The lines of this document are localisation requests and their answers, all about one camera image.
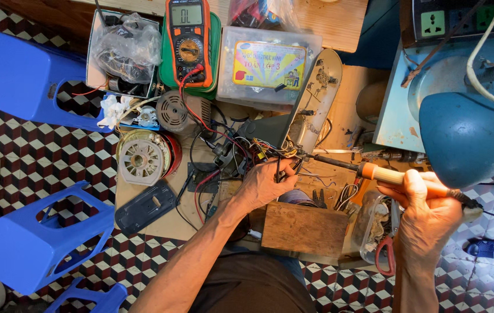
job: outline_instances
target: red scissors handle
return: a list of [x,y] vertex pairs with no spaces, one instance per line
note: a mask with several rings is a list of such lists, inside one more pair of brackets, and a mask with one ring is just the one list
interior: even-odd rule
[[[382,247],[386,245],[386,255],[388,256],[388,266],[390,269],[387,271],[381,269],[381,265],[378,262],[378,258],[381,254]],[[393,276],[396,274],[396,261],[394,260],[394,240],[390,235],[382,239],[381,243],[378,244],[376,249],[376,254],[374,256],[374,263],[377,265],[378,272],[382,275]]]

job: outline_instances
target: power outlet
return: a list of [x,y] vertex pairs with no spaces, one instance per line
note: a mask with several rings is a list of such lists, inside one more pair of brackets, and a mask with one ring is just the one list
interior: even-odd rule
[[[448,13],[450,16],[450,29],[455,28],[459,22],[461,22],[461,19],[469,12],[471,9],[470,8],[463,8],[460,10],[452,10]],[[473,21],[470,18],[467,23],[463,24],[458,32],[456,34],[466,34],[466,33],[472,33],[475,31],[475,26],[473,25]]]
[[445,32],[444,11],[421,13],[421,36],[438,36]]
[[494,6],[483,6],[477,9],[477,30],[485,31],[494,17]]

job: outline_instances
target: yellow label sticker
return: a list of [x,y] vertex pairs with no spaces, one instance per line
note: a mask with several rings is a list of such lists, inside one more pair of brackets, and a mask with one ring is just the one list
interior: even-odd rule
[[235,44],[235,84],[299,90],[307,51],[304,47],[274,43],[238,41]]

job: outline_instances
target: blue plastic stool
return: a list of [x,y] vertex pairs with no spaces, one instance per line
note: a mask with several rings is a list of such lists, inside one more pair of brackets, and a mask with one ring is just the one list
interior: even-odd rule
[[97,122],[57,105],[59,87],[69,80],[86,79],[86,61],[76,54],[34,44],[0,32],[0,110],[25,120],[111,132]]
[[[82,188],[87,181],[28,204],[0,217],[0,281],[23,295],[58,279],[86,260],[103,252],[113,228],[114,207],[106,205]],[[98,209],[84,221],[62,228],[58,215],[49,217],[53,205],[67,196],[78,196]],[[41,222],[36,215],[48,208]],[[93,251],[79,255],[74,250],[87,240],[102,234]],[[65,256],[71,260],[60,264]]]
[[82,277],[77,277],[71,282],[71,286],[65,290],[59,298],[57,298],[44,313],[54,313],[63,301],[68,298],[78,298],[90,300],[96,303],[96,306],[90,313],[117,313],[119,306],[127,298],[127,288],[121,283],[116,283],[108,292],[90,291],[77,288],[76,285],[82,281]]

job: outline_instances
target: hand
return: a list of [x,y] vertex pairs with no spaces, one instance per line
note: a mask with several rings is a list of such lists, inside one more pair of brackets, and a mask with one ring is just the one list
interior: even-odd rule
[[396,260],[406,266],[434,270],[440,252],[463,222],[461,203],[453,198],[428,196],[423,180],[441,184],[432,172],[406,172],[403,186],[379,182],[378,190],[398,201],[406,211],[394,238]]
[[285,171],[286,179],[280,183],[274,181],[277,158],[271,158],[252,168],[245,177],[243,184],[234,195],[250,211],[260,208],[295,187],[298,176],[289,166],[293,159],[281,159],[280,171]]

